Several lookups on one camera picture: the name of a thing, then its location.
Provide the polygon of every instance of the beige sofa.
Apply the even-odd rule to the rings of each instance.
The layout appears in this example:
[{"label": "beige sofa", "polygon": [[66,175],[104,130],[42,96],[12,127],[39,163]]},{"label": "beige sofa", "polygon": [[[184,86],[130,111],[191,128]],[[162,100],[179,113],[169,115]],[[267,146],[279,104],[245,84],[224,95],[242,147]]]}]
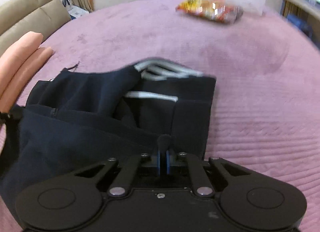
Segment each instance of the beige sofa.
[{"label": "beige sofa", "polygon": [[0,6],[0,56],[25,33],[41,33],[45,41],[70,20],[60,0],[10,0]]}]

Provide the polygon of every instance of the navy blue fabric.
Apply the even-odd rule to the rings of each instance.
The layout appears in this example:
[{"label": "navy blue fabric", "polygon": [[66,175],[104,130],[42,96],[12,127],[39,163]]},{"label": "navy blue fabric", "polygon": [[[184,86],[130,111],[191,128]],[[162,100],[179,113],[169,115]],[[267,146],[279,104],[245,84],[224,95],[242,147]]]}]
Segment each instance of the navy blue fabric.
[{"label": "navy blue fabric", "polygon": [[[0,195],[14,208],[31,184],[116,157],[152,153],[161,134],[174,149],[204,154],[215,79],[146,81],[133,66],[109,73],[64,69],[52,82],[39,81],[20,121],[10,120],[0,155]],[[178,96],[177,103],[124,98],[130,90]]]}]

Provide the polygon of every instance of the zipper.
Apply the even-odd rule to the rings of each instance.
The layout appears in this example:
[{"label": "zipper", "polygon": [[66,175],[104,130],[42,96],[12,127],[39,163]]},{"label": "zipper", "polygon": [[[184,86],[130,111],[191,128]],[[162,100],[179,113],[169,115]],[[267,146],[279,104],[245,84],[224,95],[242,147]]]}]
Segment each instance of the zipper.
[{"label": "zipper", "polygon": [[53,118],[56,118],[57,117],[57,114],[58,114],[58,111],[59,109],[57,108],[53,108],[50,112],[50,116],[53,117]]}]

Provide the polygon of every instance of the bed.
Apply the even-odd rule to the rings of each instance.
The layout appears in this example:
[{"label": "bed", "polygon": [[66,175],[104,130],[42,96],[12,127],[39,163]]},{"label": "bed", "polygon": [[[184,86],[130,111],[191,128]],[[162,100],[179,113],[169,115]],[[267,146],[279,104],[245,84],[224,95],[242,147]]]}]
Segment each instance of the bed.
[{"label": "bed", "polygon": [[[288,182],[307,197],[303,232],[320,231],[320,53],[266,9],[221,25],[176,13],[182,0],[140,0],[72,20],[42,45],[55,54],[21,94],[79,62],[105,72],[157,56],[217,77],[205,157]],[[0,203],[0,231],[20,231]]]}]

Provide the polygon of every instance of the snack bag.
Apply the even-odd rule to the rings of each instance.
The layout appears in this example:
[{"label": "snack bag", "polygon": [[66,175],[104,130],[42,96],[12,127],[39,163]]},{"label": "snack bag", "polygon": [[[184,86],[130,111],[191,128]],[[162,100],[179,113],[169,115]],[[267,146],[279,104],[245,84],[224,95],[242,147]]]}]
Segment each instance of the snack bag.
[{"label": "snack bag", "polygon": [[240,7],[226,5],[218,0],[186,0],[176,7],[177,10],[229,24],[234,23],[242,15]]}]

